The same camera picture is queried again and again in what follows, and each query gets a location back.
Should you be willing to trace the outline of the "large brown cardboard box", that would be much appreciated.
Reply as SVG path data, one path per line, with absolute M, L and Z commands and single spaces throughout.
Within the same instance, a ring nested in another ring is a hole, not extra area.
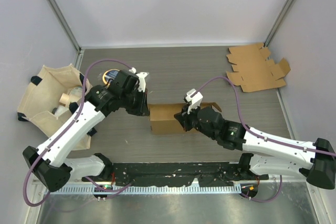
M 188 104 L 150 104 L 150 123 L 153 134 L 182 134 L 201 132 L 216 138 L 225 128 L 221 108 L 215 102 L 201 103 L 188 113 Z

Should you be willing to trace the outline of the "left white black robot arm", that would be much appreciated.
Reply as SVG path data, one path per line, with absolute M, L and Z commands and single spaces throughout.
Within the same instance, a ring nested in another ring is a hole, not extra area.
M 147 72 L 120 70 L 109 86 L 96 85 L 85 96 L 83 105 L 48 140 L 37 148 L 28 146 L 23 157 L 33 174 L 50 191 L 55 192 L 72 180 L 108 181 L 113 165 L 101 153 L 85 158 L 68 158 L 77 143 L 120 108 L 130 115 L 148 116 Z

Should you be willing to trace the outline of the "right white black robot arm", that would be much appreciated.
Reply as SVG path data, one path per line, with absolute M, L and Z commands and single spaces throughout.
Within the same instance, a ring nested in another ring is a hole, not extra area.
M 183 107 L 174 118 L 185 132 L 195 129 L 225 149 L 242 151 L 237 166 L 242 179 L 269 174 L 304 177 L 315 187 L 335 189 L 335 151 L 326 139 L 305 142 L 278 137 L 226 120 L 210 106 Z

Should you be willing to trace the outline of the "yellow masking tape roll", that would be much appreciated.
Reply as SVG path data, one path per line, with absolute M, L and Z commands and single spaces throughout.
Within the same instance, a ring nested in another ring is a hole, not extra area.
M 119 73 L 119 69 L 110 69 L 107 70 L 102 75 L 102 81 L 105 87 L 108 87 L 116 78 L 117 74 Z

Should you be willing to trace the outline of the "cardboard tube in bag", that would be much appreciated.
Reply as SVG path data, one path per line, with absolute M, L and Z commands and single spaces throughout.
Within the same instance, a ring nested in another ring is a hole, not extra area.
M 68 106 L 69 103 L 70 103 L 70 95 L 69 94 L 66 94 L 66 93 L 63 93 L 59 99 L 59 103 L 60 104 L 63 104 L 64 106 Z

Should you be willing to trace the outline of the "beige canvas tote bag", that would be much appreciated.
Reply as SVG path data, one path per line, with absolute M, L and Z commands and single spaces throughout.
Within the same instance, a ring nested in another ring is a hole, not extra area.
M 53 113 L 61 104 L 63 94 L 82 86 L 83 75 L 73 65 L 61 68 L 42 66 L 40 72 L 31 77 L 17 109 L 19 121 L 31 122 L 47 137 L 51 137 L 72 116 L 69 110 L 71 100 L 65 109 Z

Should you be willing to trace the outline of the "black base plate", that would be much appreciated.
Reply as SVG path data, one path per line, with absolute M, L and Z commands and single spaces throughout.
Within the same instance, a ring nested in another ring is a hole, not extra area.
M 200 187 L 232 186 L 233 182 L 268 180 L 268 175 L 255 175 L 236 163 L 114 163 L 105 174 L 90 176 L 95 182 L 114 181 L 117 186 L 188 187 L 194 179 Z

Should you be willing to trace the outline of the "left aluminium frame post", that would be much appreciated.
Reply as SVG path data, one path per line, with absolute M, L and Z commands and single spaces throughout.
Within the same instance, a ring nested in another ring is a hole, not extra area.
M 67 35 L 68 39 L 70 40 L 72 46 L 74 47 L 76 53 L 80 53 L 81 51 L 81 47 L 79 45 L 79 43 L 77 42 L 77 39 L 75 38 L 68 22 L 66 21 L 58 3 L 56 0 L 46 0 L 51 8 L 51 10 L 53 11 L 53 13 L 55 14 L 57 20 L 59 21 L 61 27 L 63 28 L 65 34 Z

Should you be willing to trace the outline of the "aluminium frame post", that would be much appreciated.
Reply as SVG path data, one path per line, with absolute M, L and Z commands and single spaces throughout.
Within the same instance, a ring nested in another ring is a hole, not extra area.
M 51 8 L 51 10 L 53 11 L 53 13 L 55 14 L 57 20 L 59 21 L 61 27 L 63 28 L 65 34 L 67 35 L 68 39 L 70 40 L 72 46 L 74 47 L 76 53 L 80 53 L 81 51 L 81 47 L 79 45 L 79 43 L 77 42 L 77 39 L 75 38 L 68 22 L 66 21 L 58 3 L 56 0 L 46 0 Z
M 296 0 L 286 0 L 281 11 L 279 12 L 270 32 L 268 33 L 266 40 L 264 42 L 265 47 L 269 47 L 271 42 L 273 41 L 276 33 L 280 29 L 280 26 L 286 19 L 286 16 L 289 14 L 291 8 L 293 7 Z

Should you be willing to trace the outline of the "right aluminium frame post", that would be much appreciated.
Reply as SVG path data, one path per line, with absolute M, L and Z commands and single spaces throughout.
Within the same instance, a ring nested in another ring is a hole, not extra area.
M 270 32 L 268 33 L 266 40 L 264 42 L 265 47 L 269 47 L 271 42 L 273 41 L 276 33 L 280 29 L 280 26 L 286 19 L 286 16 L 289 14 L 291 8 L 293 7 L 296 0 L 286 0 L 281 11 L 279 12 Z

